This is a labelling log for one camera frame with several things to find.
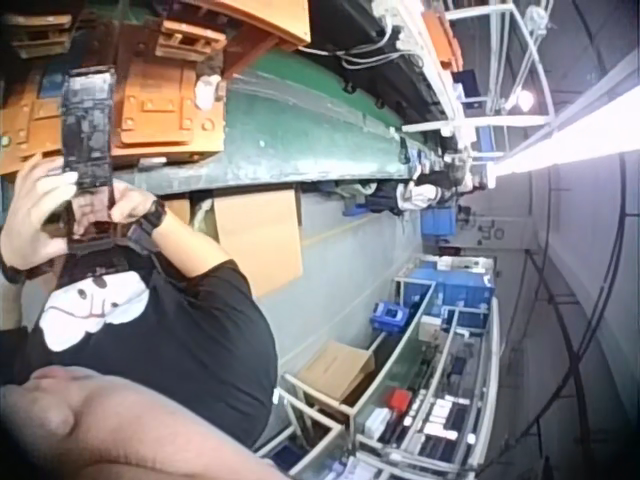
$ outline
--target man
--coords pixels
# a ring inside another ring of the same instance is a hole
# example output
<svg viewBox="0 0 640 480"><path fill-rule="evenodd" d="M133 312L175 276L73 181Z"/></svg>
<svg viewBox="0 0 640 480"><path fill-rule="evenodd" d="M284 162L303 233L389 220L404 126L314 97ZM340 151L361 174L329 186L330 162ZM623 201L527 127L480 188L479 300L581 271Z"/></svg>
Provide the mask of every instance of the man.
<svg viewBox="0 0 640 480"><path fill-rule="evenodd" d="M0 400L17 440L7 443L0 429L6 478L285 480L187 409L122 378L47 367L0 389Z"/></svg>
<svg viewBox="0 0 640 480"><path fill-rule="evenodd" d="M444 170L423 171L424 167L418 163L408 182L378 182L376 190L365 197L365 206L372 213L388 211L400 216L406 211L443 205L453 198L487 189L485 183L472 177L469 164L451 163L446 164Z"/></svg>
<svg viewBox="0 0 640 480"><path fill-rule="evenodd" d="M144 221L157 258L117 247L69 259L35 327L28 332L21 325L24 272L68 251L66 238L42 230L76 194L75 172L51 174L61 166L59 158L33 158L24 166L0 234L4 383L23 384L51 365L90 368L165 395L253 446L276 384L269 324L235 262L211 238L165 213L150 193L116 182L109 216L116 223ZM97 213L85 202L76 211L76 234ZM126 261L126 271L91 274L116 257Z"/></svg>

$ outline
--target electrical cable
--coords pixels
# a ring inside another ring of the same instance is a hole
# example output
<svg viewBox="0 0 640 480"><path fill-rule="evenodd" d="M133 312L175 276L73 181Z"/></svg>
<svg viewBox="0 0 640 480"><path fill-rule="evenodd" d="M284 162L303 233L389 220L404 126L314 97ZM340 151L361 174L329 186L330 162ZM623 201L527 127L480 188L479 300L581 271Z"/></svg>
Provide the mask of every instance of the electrical cable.
<svg viewBox="0 0 640 480"><path fill-rule="evenodd" d="M299 50L305 53L310 53L312 55L321 55L325 57L338 57L341 59L340 63L342 64L342 66L347 70L362 70L365 68L376 67L378 65L383 65L385 63L388 63L392 60L395 60L405 55L418 57L420 60L419 67L423 68L424 61L422 60L422 56L418 52L415 52L413 50L399 50L396 52L389 52L389 53L385 53L375 57L368 57L368 58L358 58L358 57L352 56L353 54L356 54L356 53L366 53L366 52L374 51L387 44L387 42L391 38L391 34L393 33L393 26L390 25L389 19L387 17L384 17L383 22L385 26L385 33L382 39L376 43L359 45L349 50L338 50L335 52L316 50L316 49L307 48L307 47L300 47Z"/></svg>

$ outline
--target blue plastic bin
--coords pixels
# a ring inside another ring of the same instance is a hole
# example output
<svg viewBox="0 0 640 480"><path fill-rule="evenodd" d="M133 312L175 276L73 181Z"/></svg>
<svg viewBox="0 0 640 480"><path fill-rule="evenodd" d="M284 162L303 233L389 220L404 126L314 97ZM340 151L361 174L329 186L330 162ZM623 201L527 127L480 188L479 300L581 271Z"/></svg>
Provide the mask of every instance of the blue plastic bin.
<svg viewBox="0 0 640 480"><path fill-rule="evenodd" d="M449 237L456 234L455 205L431 207L420 213L420 225L423 235Z"/></svg>

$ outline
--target cardboard box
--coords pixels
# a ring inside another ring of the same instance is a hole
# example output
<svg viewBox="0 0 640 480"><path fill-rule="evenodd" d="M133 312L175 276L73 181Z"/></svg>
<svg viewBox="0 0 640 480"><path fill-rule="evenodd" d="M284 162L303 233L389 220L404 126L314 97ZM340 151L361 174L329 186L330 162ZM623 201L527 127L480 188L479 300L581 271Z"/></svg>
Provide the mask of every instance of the cardboard box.
<svg viewBox="0 0 640 480"><path fill-rule="evenodd" d="M189 202L188 198L172 198L165 200L164 204L171 213L189 225L191 221L191 202Z"/></svg>
<svg viewBox="0 0 640 480"><path fill-rule="evenodd" d="M302 275L302 250L292 188L213 199L207 233L220 242L260 296Z"/></svg>
<svg viewBox="0 0 640 480"><path fill-rule="evenodd" d="M374 368L372 353L330 341L296 377L311 388L342 401Z"/></svg>

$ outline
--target cardboard sheet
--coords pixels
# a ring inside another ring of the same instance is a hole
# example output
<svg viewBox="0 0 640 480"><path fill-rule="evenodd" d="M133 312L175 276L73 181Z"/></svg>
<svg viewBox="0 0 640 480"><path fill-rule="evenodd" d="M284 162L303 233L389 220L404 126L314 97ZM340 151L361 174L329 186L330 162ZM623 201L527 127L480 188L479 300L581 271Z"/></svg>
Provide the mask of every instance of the cardboard sheet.
<svg viewBox="0 0 640 480"><path fill-rule="evenodd" d="M255 296L302 275L293 189L217 197L215 235L249 279Z"/></svg>

